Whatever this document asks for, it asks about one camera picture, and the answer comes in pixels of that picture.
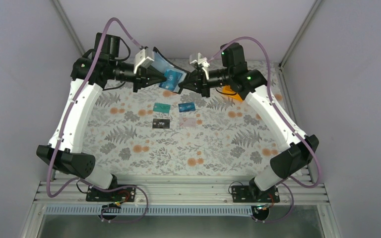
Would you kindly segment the blue credit card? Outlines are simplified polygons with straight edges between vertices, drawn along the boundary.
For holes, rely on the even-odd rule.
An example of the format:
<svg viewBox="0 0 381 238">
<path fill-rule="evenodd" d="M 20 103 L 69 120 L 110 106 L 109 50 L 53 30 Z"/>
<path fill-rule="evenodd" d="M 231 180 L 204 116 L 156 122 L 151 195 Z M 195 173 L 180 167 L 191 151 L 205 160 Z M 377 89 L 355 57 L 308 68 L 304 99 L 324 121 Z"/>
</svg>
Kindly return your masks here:
<svg viewBox="0 0 381 238">
<path fill-rule="evenodd" d="M 168 69 L 164 73 L 164 76 L 166 77 L 166 81 L 160 83 L 159 87 L 171 92 L 178 93 L 179 92 L 178 83 L 181 80 L 183 75 L 184 74 L 181 71 Z"/>
<path fill-rule="evenodd" d="M 192 112 L 196 110 L 195 104 L 193 102 L 180 103 L 178 104 L 178 109 L 180 113 Z"/>
</svg>

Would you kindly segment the teal magnetic stripe card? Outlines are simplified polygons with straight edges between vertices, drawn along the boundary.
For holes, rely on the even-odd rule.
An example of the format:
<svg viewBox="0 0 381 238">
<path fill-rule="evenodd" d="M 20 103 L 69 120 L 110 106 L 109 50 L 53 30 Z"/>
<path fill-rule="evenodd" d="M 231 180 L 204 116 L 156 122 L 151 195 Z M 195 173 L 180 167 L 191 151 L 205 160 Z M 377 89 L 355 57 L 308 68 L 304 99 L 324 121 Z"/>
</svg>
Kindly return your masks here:
<svg viewBox="0 0 381 238">
<path fill-rule="evenodd" d="M 171 105 L 163 103 L 154 103 L 153 111 L 157 113 L 168 114 L 170 112 Z"/>
</svg>

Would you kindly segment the pale pink floral card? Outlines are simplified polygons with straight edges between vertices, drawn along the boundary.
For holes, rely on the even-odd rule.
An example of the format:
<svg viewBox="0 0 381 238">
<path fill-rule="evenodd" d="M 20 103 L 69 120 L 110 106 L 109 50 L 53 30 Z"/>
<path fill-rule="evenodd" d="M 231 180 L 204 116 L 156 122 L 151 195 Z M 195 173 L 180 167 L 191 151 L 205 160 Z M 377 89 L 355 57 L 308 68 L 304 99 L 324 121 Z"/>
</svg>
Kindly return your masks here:
<svg viewBox="0 0 381 238">
<path fill-rule="evenodd" d="M 179 127 L 196 127 L 196 118 L 180 117 Z"/>
</svg>

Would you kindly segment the dark VIP credit card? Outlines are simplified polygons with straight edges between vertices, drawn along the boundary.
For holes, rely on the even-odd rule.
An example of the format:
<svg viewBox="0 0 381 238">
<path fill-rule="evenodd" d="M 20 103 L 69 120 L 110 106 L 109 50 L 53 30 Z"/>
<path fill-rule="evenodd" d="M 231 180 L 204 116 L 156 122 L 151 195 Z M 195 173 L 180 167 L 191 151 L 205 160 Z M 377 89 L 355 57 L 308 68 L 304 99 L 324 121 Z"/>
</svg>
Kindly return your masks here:
<svg viewBox="0 0 381 238">
<path fill-rule="evenodd" d="M 169 129 L 170 128 L 170 119 L 153 119 L 152 128 L 153 129 Z"/>
</svg>

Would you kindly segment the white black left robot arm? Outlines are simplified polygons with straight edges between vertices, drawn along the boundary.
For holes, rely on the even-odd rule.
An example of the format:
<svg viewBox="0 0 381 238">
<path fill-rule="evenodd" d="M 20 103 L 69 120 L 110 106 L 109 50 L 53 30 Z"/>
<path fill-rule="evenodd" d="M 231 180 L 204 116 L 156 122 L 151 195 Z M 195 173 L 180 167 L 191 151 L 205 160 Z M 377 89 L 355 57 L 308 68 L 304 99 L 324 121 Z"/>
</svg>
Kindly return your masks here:
<svg viewBox="0 0 381 238">
<path fill-rule="evenodd" d="M 133 91 L 161 83 L 166 77 L 152 63 L 155 52 L 147 47 L 135 55 L 133 63 L 119 59 L 121 37 L 97 33 L 95 46 L 78 58 L 72 67 L 69 96 L 63 115 L 46 145 L 36 155 L 48 166 L 48 177 L 56 170 L 77 177 L 111 201 L 118 195 L 117 178 L 95 164 L 95 157 L 82 151 L 85 129 L 92 109 L 108 80 L 131 82 Z"/>
</svg>

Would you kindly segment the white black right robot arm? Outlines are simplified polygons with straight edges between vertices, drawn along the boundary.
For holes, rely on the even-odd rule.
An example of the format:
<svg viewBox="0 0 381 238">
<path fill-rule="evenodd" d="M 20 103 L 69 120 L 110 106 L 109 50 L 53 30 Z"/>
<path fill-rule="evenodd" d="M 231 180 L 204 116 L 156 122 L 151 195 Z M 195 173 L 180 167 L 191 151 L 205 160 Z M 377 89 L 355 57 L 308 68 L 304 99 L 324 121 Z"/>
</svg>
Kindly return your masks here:
<svg viewBox="0 0 381 238">
<path fill-rule="evenodd" d="M 275 186 L 308 165 L 318 147 L 318 138 L 308 136 L 280 106 L 272 94 L 268 80 L 258 70 L 249 70 L 244 49 L 239 43 L 223 45 L 222 69 L 209 70 L 209 60 L 200 53 L 190 56 L 194 67 L 179 86 L 209 97 L 210 89 L 230 86 L 263 119 L 277 142 L 281 153 L 270 160 L 270 165 L 250 180 L 249 199 L 261 202 L 275 192 Z"/>
</svg>

